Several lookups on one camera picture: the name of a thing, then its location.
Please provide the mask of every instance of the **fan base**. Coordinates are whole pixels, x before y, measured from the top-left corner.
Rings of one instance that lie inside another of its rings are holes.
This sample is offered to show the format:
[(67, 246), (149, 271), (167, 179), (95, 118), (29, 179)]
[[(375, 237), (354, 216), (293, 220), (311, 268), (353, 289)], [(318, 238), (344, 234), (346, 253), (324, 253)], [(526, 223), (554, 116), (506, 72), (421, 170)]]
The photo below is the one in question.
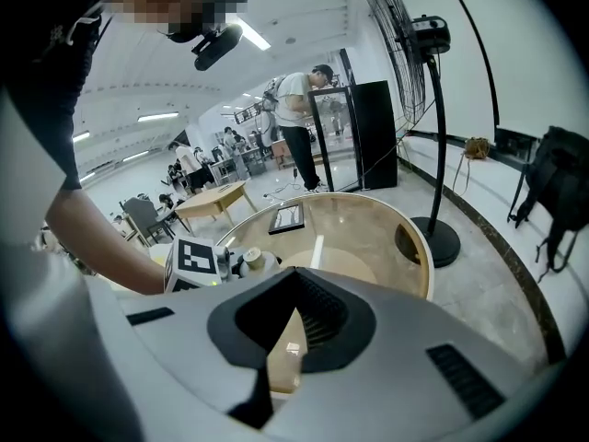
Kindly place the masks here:
[[(460, 252), (460, 238), (453, 228), (438, 219), (435, 222), (433, 234), (430, 235), (427, 232), (430, 222), (429, 217), (413, 217), (411, 221), (425, 236), (425, 240), (432, 252), (433, 266), (436, 269), (450, 265), (456, 260)], [(401, 253), (410, 261), (414, 263), (420, 262), (413, 241), (401, 226), (397, 228), (395, 233), (395, 243)]]

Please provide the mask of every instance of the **standing fan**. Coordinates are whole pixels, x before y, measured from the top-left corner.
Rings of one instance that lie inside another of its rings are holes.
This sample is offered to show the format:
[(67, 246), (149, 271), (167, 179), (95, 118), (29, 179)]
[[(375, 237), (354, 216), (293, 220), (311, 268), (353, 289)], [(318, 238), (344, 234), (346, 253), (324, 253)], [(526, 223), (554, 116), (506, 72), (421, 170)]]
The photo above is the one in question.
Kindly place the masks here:
[[(430, 217), (414, 217), (430, 246), (435, 267), (452, 263), (460, 252), (460, 239), (453, 228), (437, 220), (442, 201), (445, 172), (445, 110), (442, 86), (435, 63), (435, 55), (450, 50), (450, 31), (440, 17), (411, 19), (402, 0), (366, 0), (387, 45), (395, 69), (398, 94), (408, 122), (417, 124), (425, 109), (425, 77), (423, 64), (427, 64), (432, 78), (433, 95), (438, 121), (438, 171)], [(402, 227), (395, 237), (403, 255), (416, 262), (417, 253), (412, 240)]]

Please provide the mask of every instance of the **ceiling light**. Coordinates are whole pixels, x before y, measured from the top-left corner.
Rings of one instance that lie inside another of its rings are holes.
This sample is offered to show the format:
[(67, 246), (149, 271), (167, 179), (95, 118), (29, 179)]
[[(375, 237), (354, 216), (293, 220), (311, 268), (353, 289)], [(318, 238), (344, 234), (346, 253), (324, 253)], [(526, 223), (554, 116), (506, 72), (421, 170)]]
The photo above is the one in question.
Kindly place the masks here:
[(167, 118), (176, 118), (178, 116), (178, 112), (174, 111), (173, 113), (162, 113), (162, 114), (150, 114), (148, 116), (140, 116), (137, 118), (138, 122), (152, 122), (155, 120), (165, 120)]
[(80, 179), (80, 182), (85, 181), (85, 180), (88, 180), (90, 177), (94, 177), (95, 175), (96, 175), (96, 172), (89, 173), (85, 177), (82, 177)]
[(81, 141), (82, 139), (88, 139), (88, 137), (90, 137), (90, 131), (85, 131), (84, 133), (76, 134), (75, 136), (73, 136), (72, 142), (77, 143), (78, 141)]
[(245, 38), (248, 38), (251, 42), (253, 42), (256, 46), (258, 46), (263, 51), (270, 49), (271, 45), (264, 40), (254, 28), (252, 28), (248, 23), (246, 23), (240, 17), (237, 18), (236, 23), (243, 29), (243, 35)]
[(149, 151), (144, 151), (144, 152), (140, 152), (139, 154), (135, 154), (134, 156), (130, 156), (127, 158), (124, 158), (122, 161), (123, 162), (127, 162), (128, 160), (133, 160), (134, 158), (138, 158), (140, 156), (144, 156), (145, 154), (147, 154)]

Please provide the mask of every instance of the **glass tabletop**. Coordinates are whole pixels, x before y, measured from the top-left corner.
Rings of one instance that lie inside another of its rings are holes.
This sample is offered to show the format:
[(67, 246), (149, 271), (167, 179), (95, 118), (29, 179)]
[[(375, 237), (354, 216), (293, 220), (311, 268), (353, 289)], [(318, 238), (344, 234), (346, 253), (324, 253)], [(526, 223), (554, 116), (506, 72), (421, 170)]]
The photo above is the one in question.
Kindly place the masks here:
[[(304, 227), (269, 234), (271, 225), (280, 223), (277, 210), (288, 218), (297, 204), (303, 208)], [(418, 263), (400, 252), (400, 238), (412, 243)], [(432, 258), (422, 234), (395, 208), (358, 194), (321, 193), (275, 204), (234, 227), (218, 245), (257, 247), (280, 257), (282, 268), (317, 268), (416, 297), (430, 298), (433, 291)], [(306, 351), (304, 327), (295, 310), (268, 355), (274, 396), (288, 397), (298, 388)]]

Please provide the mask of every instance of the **fan guard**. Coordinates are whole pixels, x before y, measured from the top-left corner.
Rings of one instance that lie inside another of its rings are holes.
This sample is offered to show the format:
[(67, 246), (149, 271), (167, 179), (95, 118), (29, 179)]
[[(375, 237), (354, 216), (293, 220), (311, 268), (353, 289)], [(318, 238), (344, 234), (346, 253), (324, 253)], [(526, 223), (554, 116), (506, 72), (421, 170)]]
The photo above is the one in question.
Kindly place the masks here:
[(416, 123), (425, 106), (425, 77), (412, 20), (402, 0), (366, 1), (385, 38), (405, 118)]

